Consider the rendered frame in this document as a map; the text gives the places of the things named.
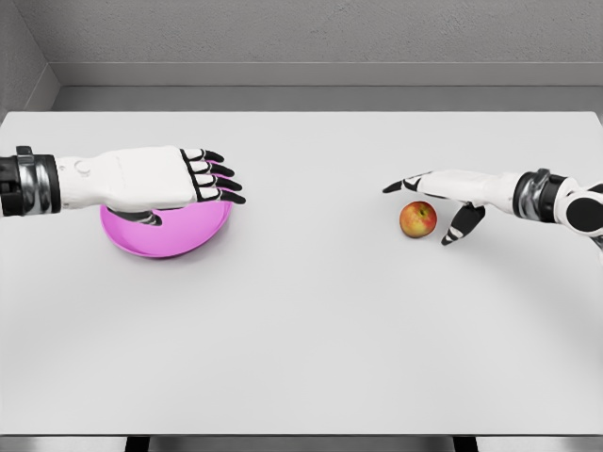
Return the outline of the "pink plate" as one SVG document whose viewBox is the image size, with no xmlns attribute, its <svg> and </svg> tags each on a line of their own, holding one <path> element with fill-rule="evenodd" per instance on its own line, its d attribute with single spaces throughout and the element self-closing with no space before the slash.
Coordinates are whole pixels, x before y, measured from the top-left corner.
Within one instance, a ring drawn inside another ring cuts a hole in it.
<svg viewBox="0 0 603 452">
<path fill-rule="evenodd" d="M 132 254 L 166 258 L 187 253 L 212 238 L 230 216 L 232 204 L 195 202 L 182 209 L 158 210 L 159 225 L 130 221 L 102 205 L 100 220 L 107 237 Z"/>
</svg>

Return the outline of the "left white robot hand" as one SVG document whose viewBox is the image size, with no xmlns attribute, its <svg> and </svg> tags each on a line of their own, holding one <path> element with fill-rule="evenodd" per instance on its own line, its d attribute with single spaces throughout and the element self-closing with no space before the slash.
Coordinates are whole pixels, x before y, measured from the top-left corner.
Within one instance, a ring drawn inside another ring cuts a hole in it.
<svg viewBox="0 0 603 452">
<path fill-rule="evenodd" d="M 155 210 L 177 210 L 193 203 L 243 204 L 242 185 L 224 157 L 202 148 L 176 146 L 124 149 L 94 158 L 100 165 L 101 204 L 121 216 L 145 217 L 157 224 Z"/>
</svg>

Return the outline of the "red yellow apple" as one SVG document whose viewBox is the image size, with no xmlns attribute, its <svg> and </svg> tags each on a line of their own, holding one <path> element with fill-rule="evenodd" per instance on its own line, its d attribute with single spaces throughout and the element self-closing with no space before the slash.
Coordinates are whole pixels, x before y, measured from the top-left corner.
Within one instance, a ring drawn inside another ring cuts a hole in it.
<svg viewBox="0 0 603 452">
<path fill-rule="evenodd" d="M 411 238 L 431 234 L 437 225 L 437 214 L 427 202 L 410 202 L 399 213 L 399 226 Z"/>
</svg>

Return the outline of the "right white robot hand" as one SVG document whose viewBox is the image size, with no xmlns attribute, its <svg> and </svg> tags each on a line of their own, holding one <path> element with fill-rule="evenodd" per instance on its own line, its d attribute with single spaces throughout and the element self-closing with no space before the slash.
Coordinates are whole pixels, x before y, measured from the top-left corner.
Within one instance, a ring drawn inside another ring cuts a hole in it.
<svg viewBox="0 0 603 452">
<path fill-rule="evenodd" d="M 443 246 L 452 244 L 473 232 L 485 217 L 485 184 L 487 176 L 467 170 L 436 170 L 396 181 L 383 189 L 391 193 L 406 188 L 438 199 L 461 202 L 444 237 Z"/>
</svg>

